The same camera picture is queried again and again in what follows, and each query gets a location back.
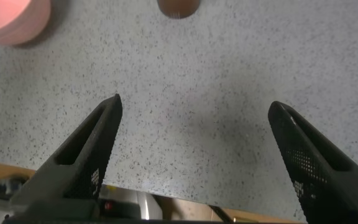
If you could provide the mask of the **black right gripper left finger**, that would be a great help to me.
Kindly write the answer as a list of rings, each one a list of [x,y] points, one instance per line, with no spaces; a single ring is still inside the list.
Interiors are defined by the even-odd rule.
[[[118,94],[102,101],[36,170],[10,204],[98,198],[121,118]]]

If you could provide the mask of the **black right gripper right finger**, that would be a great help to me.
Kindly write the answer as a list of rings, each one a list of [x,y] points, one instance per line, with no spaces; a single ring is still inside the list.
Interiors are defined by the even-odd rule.
[[[358,223],[358,165],[284,103],[268,121],[306,221]]]

